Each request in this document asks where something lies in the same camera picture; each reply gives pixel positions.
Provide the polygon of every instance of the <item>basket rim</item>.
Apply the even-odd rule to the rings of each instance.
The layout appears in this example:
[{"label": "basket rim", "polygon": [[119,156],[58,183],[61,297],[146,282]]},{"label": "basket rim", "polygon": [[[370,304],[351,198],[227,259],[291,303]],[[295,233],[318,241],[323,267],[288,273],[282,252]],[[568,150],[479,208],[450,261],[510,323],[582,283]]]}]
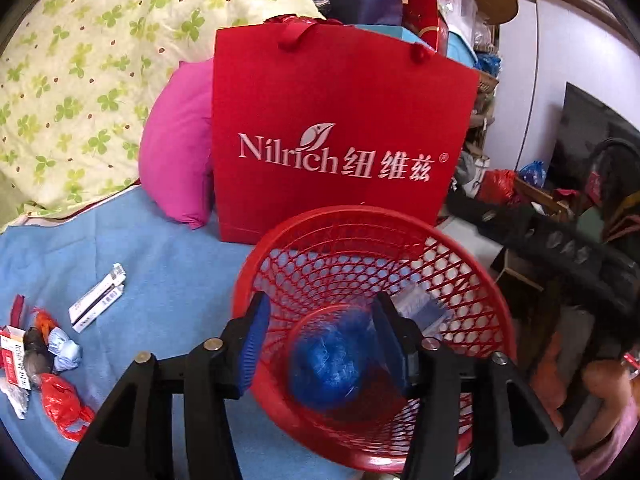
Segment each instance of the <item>basket rim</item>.
[{"label": "basket rim", "polygon": [[[301,222],[318,218],[321,216],[330,216],[336,213],[370,213],[384,215],[388,218],[397,219],[399,221],[414,224],[416,227],[426,231],[427,237],[431,236],[448,248],[453,250],[473,272],[482,280],[490,289],[492,296],[492,307],[496,316],[503,327],[503,340],[501,342],[504,352],[513,360],[516,360],[516,345],[513,335],[513,325],[511,324],[511,316],[508,306],[502,296],[502,293],[495,285],[486,269],[457,241],[449,237],[443,231],[436,229],[434,226],[426,222],[391,209],[369,205],[339,205],[321,207],[312,209],[293,216],[276,227],[270,229],[258,243],[255,245],[251,253],[248,255],[242,269],[238,274],[238,279],[234,286],[232,297],[232,317],[243,316],[250,302],[250,295],[253,289],[254,277],[257,274],[262,261],[268,256],[273,249],[274,243],[282,236],[283,233],[297,226]],[[387,458],[377,456],[373,453],[354,450],[351,447],[341,445],[333,438],[325,437],[320,431],[309,431],[305,425],[305,421],[290,410],[281,396],[277,394],[276,384],[273,382],[273,376],[262,360],[258,361],[254,384],[251,387],[255,399],[267,413],[269,418],[285,433],[295,439],[297,442],[307,447],[319,455],[328,458],[334,462],[341,463],[347,467],[359,470],[367,470],[373,472],[399,472],[404,467],[405,457]],[[466,442],[468,447],[471,442],[471,432],[467,430],[460,435],[460,441]]]}]

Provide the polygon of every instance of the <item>red plastic basket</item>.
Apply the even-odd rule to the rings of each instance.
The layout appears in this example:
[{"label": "red plastic basket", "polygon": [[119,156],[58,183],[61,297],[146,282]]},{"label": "red plastic basket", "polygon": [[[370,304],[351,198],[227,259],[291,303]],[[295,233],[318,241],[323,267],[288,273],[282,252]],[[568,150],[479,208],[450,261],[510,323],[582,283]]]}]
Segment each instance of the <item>red plastic basket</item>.
[{"label": "red plastic basket", "polygon": [[[379,291],[409,283],[454,311],[441,326],[457,352],[515,358],[511,318],[500,291],[457,243],[410,216],[369,206],[337,206],[295,216],[267,233],[244,263],[233,315],[254,292],[271,300],[271,320],[254,384],[255,398],[294,439],[359,470],[399,472],[409,449],[418,401],[396,393],[386,372],[364,384],[349,406],[321,415],[297,403],[287,387],[289,346],[302,331],[335,319],[345,307],[367,308]],[[471,443],[471,398],[460,398],[458,452]]]}]

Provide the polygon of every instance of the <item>pink fabric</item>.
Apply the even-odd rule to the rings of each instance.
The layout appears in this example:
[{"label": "pink fabric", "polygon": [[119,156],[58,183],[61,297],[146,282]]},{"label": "pink fabric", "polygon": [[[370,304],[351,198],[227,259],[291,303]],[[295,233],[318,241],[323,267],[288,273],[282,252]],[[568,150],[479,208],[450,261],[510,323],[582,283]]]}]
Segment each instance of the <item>pink fabric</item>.
[{"label": "pink fabric", "polygon": [[209,220],[213,58],[180,62],[158,96],[140,142],[140,182],[165,214],[192,229]]},{"label": "pink fabric", "polygon": [[622,448],[625,447],[626,441],[634,432],[637,423],[638,409],[632,396],[625,411],[622,412],[620,422],[611,433],[609,441],[576,464],[580,478],[582,480],[596,480],[603,475],[613,464]]}]

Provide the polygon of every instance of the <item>red shopping bag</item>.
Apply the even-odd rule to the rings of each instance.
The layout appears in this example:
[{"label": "red shopping bag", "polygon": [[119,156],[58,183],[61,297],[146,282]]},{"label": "red shopping bag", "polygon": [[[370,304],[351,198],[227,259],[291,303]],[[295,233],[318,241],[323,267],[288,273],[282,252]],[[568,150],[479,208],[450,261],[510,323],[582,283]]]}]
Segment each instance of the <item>red shopping bag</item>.
[{"label": "red shopping bag", "polygon": [[419,44],[312,22],[219,30],[212,161],[220,236],[345,204],[433,223],[477,74]]}]

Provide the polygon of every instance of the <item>pink cushion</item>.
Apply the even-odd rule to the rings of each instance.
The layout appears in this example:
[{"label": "pink cushion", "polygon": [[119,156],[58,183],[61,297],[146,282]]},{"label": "pink cushion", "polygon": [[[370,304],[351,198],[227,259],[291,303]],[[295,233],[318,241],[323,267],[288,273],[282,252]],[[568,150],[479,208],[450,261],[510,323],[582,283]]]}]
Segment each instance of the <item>pink cushion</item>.
[{"label": "pink cushion", "polygon": [[165,214],[192,229],[211,214],[213,59],[180,62],[158,96],[140,142],[140,182]]}]

